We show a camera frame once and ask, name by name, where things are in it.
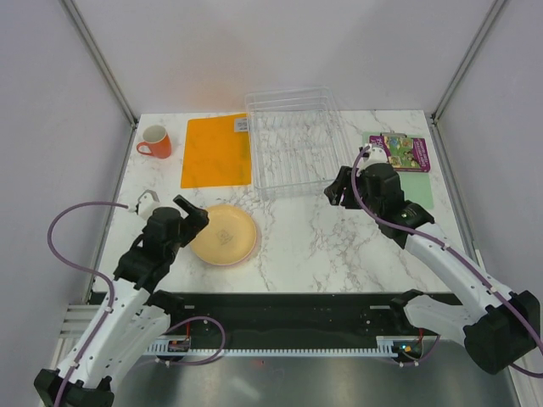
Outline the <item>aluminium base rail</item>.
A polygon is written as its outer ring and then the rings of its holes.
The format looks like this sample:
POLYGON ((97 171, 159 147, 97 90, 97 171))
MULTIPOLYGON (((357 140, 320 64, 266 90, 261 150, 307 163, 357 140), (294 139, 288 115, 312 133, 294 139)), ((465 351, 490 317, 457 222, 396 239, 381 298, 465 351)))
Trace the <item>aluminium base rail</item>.
POLYGON ((98 310, 98 305, 68 306, 59 332, 59 349, 63 354, 82 336, 98 310))

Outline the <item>left aluminium frame post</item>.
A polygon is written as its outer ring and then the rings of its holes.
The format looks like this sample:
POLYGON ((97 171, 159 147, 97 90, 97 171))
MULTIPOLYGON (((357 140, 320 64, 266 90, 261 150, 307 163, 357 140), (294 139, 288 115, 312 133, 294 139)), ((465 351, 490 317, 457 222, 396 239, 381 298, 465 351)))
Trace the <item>left aluminium frame post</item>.
POLYGON ((95 40, 94 35, 89 29, 87 22, 76 4, 76 1, 59 0, 59 5, 66 12, 69 22, 73 25, 77 35, 81 38, 85 49, 88 51, 93 63, 98 69, 98 73, 103 78, 120 111, 130 124, 131 128, 136 128, 138 119, 124 92, 121 90, 119 82, 115 78, 114 72, 109 67, 108 62, 104 57, 97 41, 95 40))

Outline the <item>aluminium frame post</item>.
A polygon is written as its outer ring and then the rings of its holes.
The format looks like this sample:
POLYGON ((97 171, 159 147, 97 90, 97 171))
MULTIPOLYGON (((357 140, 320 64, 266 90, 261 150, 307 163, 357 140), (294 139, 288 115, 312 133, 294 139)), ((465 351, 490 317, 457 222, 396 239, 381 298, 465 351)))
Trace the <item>aluminium frame post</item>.
POLYGON ((476 30, 472 40, 470 41, 466 52, 463 54, 459 65, 451 77, 444 93, 440 97, 434 111, 429 115, 431 122, 437 125, 440 119, 443 117, 446 108, 449 106, 452 98, 456 94, 457 88, 462 84, 465 76, 473 65, 475 59, 478 57, 485 42, 490 37, 495 24, 504 13, 508 0, 494 0, 488 11, 486 12, 479 28, 476 30))
POLYGON ((136 128, 138 119, 124 92, 121 90, 119 82, 115 78, 114 72, 109 67, 108 62, 104 57, 97 41, 95 40, 94 35, 89 29, 87 22, 76 4, 76 1, 59 0, 59 5, 66 12, 69 22, 73 25, 77 35, 81 38, 85 49, 88 51, 93 63, 98 69, 98 73, 103 78, 120 111, 130 124, 131 128, 136 128))

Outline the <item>green cutting mat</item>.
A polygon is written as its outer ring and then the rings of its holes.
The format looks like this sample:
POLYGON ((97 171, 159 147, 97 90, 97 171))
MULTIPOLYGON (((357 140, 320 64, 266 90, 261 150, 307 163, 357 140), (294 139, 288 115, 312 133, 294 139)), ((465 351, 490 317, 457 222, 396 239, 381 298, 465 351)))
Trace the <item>green cutting mat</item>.
MULTIPOLYGON (((380 133, 399 133, 399 132, 374 132, 374 131, 364 132, 362 136, 363 141, 370 143, 368 141, 368 137, 370 135, 378 135, 380 133)), ((406 134, 406 135, 409 137, 422 137, 420 135, 409 135, 409 134, 406 134)), ((404 172, 404 171, 398 171, 398 170, 396 171, 399 173, 402 189, 405 193, 406 199, 416 202, 418 204, 421 204, 426 209, 432 209, 434 207, 434 200, 433 200, 433 195, 432 195, 432 190, 431 190, 429 172, 421 173, 421 172, 404 172)))

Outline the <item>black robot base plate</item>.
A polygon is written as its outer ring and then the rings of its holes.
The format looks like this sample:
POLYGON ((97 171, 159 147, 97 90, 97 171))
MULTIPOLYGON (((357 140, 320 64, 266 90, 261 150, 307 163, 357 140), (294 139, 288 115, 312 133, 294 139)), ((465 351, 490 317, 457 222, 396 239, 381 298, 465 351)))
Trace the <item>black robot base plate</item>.
POLYGON ((149 300, 196 348, 370 348, 376 337, 429 337, 387 293, 167 293, 149 300))

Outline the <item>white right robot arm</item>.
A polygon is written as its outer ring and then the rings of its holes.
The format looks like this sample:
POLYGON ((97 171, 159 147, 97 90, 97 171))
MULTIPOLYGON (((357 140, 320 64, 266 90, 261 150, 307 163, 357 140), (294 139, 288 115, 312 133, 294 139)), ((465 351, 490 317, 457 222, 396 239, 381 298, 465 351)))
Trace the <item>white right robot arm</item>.
POLYGON ((538 298, 528 290, 515 293, 452 246, 434 217, 405 198, 390 164, 343 166, 324 193, 333 206, 366 211, 387 238, 422 261, 460 300, 452 306, 415 290, 404 293, 388 314, 395 332, 421 327, 461 344, 487 373, 512 367, 542 377, 517 363, 542 348, 538 298))

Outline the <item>purple plate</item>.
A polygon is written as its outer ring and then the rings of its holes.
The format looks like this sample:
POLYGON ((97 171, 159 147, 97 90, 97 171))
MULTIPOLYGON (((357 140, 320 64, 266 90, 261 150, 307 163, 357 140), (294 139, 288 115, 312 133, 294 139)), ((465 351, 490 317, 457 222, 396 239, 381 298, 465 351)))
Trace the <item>purple plate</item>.
POLYGON ((232 263, 216 264, 214 266, 221 267, 221 268, 228 268, 228 267, 235 267, 237 265, 241 265, 242 263, 251 259, 255 255, 255 252, 258 252, 258 248, 256 246, 254 246, 245 256, 243 256, 243 258, 237 259, 236 261, 232 263))

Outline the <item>purple children's book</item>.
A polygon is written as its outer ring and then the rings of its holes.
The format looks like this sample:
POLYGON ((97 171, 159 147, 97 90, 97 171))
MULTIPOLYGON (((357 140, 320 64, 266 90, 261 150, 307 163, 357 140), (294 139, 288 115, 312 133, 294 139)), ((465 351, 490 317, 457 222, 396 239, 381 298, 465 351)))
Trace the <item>purple children's book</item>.
POLYGON ((428 146, 422 137, 409 137, 403 133, 370 135, 368 141, 384 149, 389 163, 398 171, 428 173, 431 164, 428 146))

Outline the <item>orange cutting mat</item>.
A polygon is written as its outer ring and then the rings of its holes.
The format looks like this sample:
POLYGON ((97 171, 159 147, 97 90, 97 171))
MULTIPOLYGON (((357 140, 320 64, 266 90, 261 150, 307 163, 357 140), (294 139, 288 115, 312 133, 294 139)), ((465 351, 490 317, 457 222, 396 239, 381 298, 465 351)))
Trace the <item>orange cutting mat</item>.
POLYGON ((246 114, 188 122, 181 187, 233 187, 252 182, 246 114))

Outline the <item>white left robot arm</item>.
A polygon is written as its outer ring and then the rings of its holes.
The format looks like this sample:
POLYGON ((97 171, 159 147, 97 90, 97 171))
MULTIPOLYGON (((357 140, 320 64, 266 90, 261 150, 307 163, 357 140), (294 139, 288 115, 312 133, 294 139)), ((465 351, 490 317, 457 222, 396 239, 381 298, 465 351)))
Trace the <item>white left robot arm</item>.
POLYGON ((115 391, 148 346, 165 332, 177 333, 186 313, 157 291, 180 248, 208 224, 209 215, 183 196, 173 206, 137 203, 146 220, 120 257, 108 292, 76 345, 53 369, 42 369, 34 388, 46 406, 111 406, 115 391))

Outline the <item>orange ceramic mug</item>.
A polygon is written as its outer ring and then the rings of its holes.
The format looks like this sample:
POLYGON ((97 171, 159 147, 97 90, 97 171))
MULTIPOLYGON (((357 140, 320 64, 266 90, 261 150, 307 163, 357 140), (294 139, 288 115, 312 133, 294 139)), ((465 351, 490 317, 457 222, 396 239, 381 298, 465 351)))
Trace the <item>orange ceramic mug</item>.
POLYGON ((142 155, 167 159, 171 156, 172 146, 168 131, 162 125, 152 125, 144 130, 143 140, 136 146, 142 155))

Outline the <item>pink plate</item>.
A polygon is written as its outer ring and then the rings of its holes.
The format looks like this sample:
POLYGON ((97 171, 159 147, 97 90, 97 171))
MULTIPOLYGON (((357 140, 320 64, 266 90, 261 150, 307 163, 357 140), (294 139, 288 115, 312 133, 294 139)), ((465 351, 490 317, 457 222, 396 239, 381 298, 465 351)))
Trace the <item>pink plate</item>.
POLYGON ((260 247, 260 239, 256 238, 250 251, 248 251, 248 253, 246 253, 243 257, 238 259, 236 262, 230 264, 230 267, 236 267, 238 265, 243 264, 247 260, 249 260, 254 254, 258 252, 259 247, 260 247))

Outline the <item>right aluminium frame post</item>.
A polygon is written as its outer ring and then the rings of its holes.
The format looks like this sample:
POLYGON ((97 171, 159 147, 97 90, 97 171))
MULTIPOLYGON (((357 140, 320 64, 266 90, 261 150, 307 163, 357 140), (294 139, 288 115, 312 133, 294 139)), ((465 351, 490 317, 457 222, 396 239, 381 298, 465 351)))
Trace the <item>right aluminium frame post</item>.
POLYGON ((476 30, 472 40, 470 41, 466 52, 463 54, 459 65, 451 77, 444 93, 440 97, 434 111, 429 115, 431 122, 437 125, 440 119, 443 117, 446 108, 449 106, 452 98, 456 94, 457 88, 462 84, 465 76, 473 65, 475 59, 478 57, 485 42, 490 37, 495 24, 504 13, 508 0, 494 0, 488 11, 486 12, 479 28, 476 30))

